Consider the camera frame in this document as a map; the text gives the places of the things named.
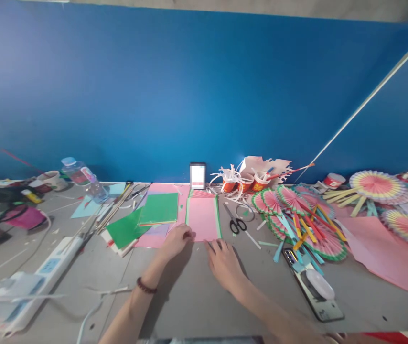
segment scissors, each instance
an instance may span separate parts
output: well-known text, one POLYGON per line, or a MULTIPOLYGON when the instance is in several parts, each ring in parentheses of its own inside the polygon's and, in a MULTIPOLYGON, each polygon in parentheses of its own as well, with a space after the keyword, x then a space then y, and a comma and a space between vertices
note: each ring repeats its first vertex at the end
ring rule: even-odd
POLYGON ((240 231, 242 232, 246 231, 247 230, 246 223, 241 219, 234 218, 233 214, 229 211, 226 204, 223 203, 223 205, 225 206, 225 209, 231 218, 231 222, 229 223, 229 228, 231 229, 231 232, 233 232, 234 234, 239 234, 240 231))

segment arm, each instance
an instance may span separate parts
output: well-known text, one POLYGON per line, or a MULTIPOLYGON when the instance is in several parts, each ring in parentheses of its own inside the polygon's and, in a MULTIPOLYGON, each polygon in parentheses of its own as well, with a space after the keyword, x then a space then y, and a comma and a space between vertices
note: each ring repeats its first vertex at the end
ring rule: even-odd
MULTIPOLYGON (((191 229, 187 225, 181 224, 174 228, 142 274, 142 284, 155 289, 166 264, 179 254, 190 240, 191 229)), ((135 344, 152 299, 153 294, 147 294, 136 285, 99 344, 135 344)))
POLYGON ((326 343, 305 321, 285 312, 263 294, 242 272, 233 246, 223 240, 206 245, 209 267, 223 288, 259 318, 282 343, 326 343))

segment white cup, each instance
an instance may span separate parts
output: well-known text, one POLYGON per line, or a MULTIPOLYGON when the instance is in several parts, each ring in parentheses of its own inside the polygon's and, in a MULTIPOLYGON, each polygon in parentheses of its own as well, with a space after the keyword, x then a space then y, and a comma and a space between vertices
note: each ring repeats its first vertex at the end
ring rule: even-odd
POLYGON ((63 178, 60 178, 59 171, 49 171, 39 175, 37 179, 48 185, 54 191, 61 191, 68 186, 67 182, 63 178))

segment blue wall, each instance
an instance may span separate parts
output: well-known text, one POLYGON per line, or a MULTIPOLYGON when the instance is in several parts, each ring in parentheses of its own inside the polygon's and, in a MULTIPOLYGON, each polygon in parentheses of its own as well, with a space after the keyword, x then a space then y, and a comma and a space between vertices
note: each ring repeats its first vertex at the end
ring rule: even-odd
POLYGON ((361 170, 408 170, 408 61, 317 159, 301 181, 328 172, 349 177, 361 170))
MULTIPOLYGON (((0 150, 112 181, 300 167, 407 50, 408 24, 1 0, 0 150)), ((0 151, 0 178, 31 175, 0 151)))

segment bottle cap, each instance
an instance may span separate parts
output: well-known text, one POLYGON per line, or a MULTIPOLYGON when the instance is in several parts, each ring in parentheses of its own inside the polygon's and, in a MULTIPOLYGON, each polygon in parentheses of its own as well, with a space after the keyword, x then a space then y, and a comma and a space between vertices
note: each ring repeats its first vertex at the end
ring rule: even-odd
POLYGON ((74 164, 76 164, 76 160, 73 157, 68 157, 68 158, 63 158, 61 160, 61 162, 65 165, 65 166, 72 166, 74 164))

